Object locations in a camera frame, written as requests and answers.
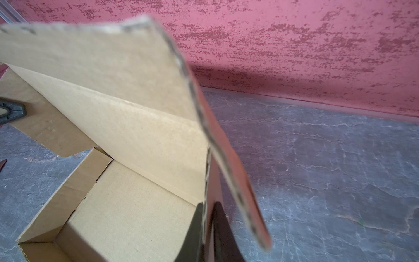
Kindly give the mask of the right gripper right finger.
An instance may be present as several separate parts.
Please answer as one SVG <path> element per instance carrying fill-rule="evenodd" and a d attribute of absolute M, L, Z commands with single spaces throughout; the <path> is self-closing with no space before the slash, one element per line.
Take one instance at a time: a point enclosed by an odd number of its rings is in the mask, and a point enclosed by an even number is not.
<path fill-rule="evenodd" d="M 221 202 L 213 208 L 215 262 L 245 262 L 231 231 Z"/>

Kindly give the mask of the brown cardboard box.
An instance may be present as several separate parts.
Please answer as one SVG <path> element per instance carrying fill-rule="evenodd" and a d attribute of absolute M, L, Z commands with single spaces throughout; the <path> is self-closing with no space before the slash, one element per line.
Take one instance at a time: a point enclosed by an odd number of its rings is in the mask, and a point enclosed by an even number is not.
<path fill-rule="evenodd" d="M 17 238 L 28 262 L 174 262 L 203 203 L 203 262 L 224 178 L 259 245 L 272 240 L 248 174 L 171 37 L 152 18 L 4 24 L 1 96 L 14 127 L 86 157 Z"/>

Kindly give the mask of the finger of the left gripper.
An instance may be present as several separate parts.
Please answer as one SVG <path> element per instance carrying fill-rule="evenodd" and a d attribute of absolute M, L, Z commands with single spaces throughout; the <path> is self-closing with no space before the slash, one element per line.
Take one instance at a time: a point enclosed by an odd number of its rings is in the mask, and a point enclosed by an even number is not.
<path fill-rule="evenodd" d="M 27 115 L 24 104 L 1 99 L 1 124 L 7 124 Z"/>

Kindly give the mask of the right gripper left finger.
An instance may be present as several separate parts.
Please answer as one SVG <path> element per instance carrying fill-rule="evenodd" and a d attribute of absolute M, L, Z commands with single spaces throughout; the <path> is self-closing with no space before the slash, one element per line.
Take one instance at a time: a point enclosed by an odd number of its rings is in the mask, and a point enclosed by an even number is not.
<path fill-rule="evenodd" d="M 193 218 L 184 238 L 182 247 L 174 262 L 203 262 L 204 244 L 202 239 L 203 229 L 203 203 L 195 209 Z"/>

